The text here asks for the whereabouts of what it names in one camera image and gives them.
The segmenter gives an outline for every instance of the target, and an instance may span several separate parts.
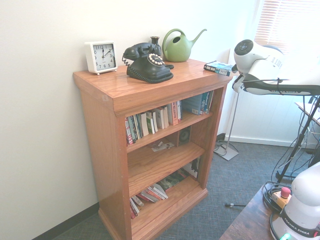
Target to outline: window blinds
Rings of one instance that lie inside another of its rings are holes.
[[[320,0],[265,0],[255,41],[285,55],[320,54]]]

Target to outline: black rotary telephone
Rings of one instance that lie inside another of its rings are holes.
[[[126,74],[134,79],[139,79],[150,84],[157,84],[173,78],[170,69],[160,57],[161,48],[152,43],[139,43],[127,48],[122,56],[122,61],[127,66]],[[134,61],[129,64],[125,59]]]

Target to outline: carpet floor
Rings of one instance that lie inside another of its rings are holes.
[[[213,157],[207,183],[208,197],[156,240],[218,240],[243,209],[228,208],[225,203],[247,204],[261,186],[271,180],[276,163],[288,149],[282,146],[239,142],[232,144],[239,154],[230,161],[217,154]],[[293,167],[296,169],[301,166],[311,155],[301,150],[297,157],[290,164],[287,173],[290,173]],[[284,178],[282,183],[290,184],[291,181]],[[112,240],[112,237],[98,214],[95,214],[54,240]]]

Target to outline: green watering can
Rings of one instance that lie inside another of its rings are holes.
[[[192,47],[204,31],[207,31],[207,29],[203,29],[194,40],[189,41],[185,33],[180,29],[175,28],[170,30],[163,39],[163,55],[170,62],[178,63],[187,61],[190,57]],[[166,46],[167,38],[173,32],[180,32],[181,35],[173,38]]]

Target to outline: clock face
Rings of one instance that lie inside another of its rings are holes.
[[[97,71],[116,67],[115,50],[112,43],[95,44],[92,47]]]

